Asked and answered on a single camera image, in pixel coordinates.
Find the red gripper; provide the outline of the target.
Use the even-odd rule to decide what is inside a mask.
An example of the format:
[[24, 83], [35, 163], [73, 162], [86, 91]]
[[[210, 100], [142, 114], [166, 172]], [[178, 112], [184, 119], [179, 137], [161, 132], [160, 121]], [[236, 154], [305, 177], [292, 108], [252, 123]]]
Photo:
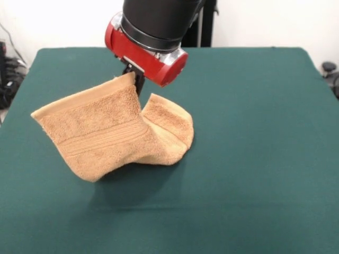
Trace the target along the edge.
[[135, 87], [138, 96], [144, 86], [145, 78], [164, 87], [177, 78], [188, 59], [188, 53], [181, 48], [171, 53], [154, 53], [143, 49], [130, 41], [120, 29], [120, 22], [115, 21], [108, 24], [105, 44], [114, 55], [130, 64], [124, 68], [123, 75], [133, 72], [133, 67], [143, 73], [135, 71]]

